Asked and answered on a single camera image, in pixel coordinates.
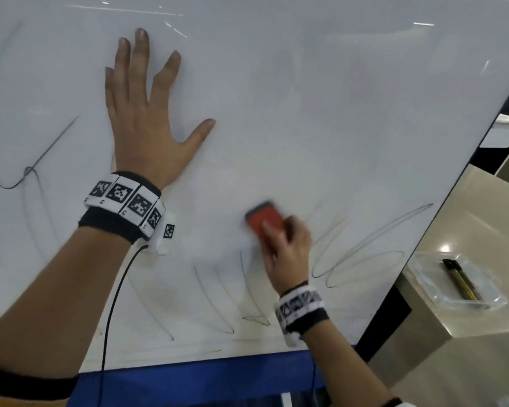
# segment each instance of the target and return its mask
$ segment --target forearm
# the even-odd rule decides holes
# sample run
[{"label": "forearm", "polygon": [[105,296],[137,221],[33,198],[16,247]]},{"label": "forearm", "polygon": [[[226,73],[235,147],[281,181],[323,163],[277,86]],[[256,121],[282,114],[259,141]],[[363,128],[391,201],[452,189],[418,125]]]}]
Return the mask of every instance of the forearm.
[{"label": "forearm", "polygon": [[381,407],[393,398],[330,320],[310,328],[303,339],[335,406]]},{"label": "forearm", "polygon": [[0,318],[0,368],[27,376],[75,376],[130,244],[90,227],[59,253]]}]

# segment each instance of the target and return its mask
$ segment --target blue strip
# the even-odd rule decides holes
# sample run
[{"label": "blue strip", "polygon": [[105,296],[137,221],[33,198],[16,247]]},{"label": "blue strip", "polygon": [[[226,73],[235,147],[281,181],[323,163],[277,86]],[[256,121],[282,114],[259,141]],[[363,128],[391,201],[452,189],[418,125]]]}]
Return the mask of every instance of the blue strip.
[{"label": "blue strip", "polygon": [[[162,407],[263,397],[309,390],[308,351],[106,371],[102,406]],[[95,406],[99,372],[84,373],[68,407]],[[316,387],[324,385],[319,369]]]}]

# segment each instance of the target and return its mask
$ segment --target left hand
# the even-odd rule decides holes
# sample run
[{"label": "left hand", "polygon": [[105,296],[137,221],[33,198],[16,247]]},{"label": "left hand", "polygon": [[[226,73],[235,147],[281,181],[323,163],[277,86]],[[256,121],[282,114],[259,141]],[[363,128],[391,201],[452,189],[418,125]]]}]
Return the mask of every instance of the left hand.
[{"label": "left hand", "polygon": [[194,129],[184,143],[170,131],[168,99],[181,55],[174,51],[153,78],[147,100],[149,36],[136,30],[136,44],[130,58],[130,43],[119,39],[115,68],[106,67],[106,106],[115,139],[117,170],[132,171],[160,189],[173,183],[192,160],[215,120],[207,119]]}]

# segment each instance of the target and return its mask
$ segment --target wristband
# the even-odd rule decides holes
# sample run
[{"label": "wristband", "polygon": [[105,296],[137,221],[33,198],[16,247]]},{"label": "wristband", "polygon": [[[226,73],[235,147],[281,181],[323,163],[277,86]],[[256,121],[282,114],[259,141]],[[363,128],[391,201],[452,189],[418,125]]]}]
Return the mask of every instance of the wristband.
[{"label": "wristband", "polygon": [[328,320],[324,301],[312,285],[305,283],[284,294],[275,305],[275,315],[283,334],[299,333]]},{"label": "wristband", "polygon": [[79,226],[117,234],[131,244],[149,240],[166,211],[158,190],[146,178],[118,171],[100,180],[84,200],[87,212]]}]

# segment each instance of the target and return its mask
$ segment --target white panel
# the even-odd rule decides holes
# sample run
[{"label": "white panel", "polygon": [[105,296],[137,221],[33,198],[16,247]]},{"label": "white panel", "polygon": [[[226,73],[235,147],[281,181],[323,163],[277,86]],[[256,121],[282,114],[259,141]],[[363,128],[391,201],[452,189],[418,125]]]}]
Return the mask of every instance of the white panel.
[{"label": "white panel", "polygon": [[174,136],[217,126],[164,191],[177,248],[136,259],[107,367],[289,349],[243,225],[267,198],[309,223],[311,281],[356,342],[509,94],[509,0],[0,0],[0,183],[79,116],[39,180],[0,188],[0,314],[110,171],[104,67],[138,26],[151,76],[183,55]]}]

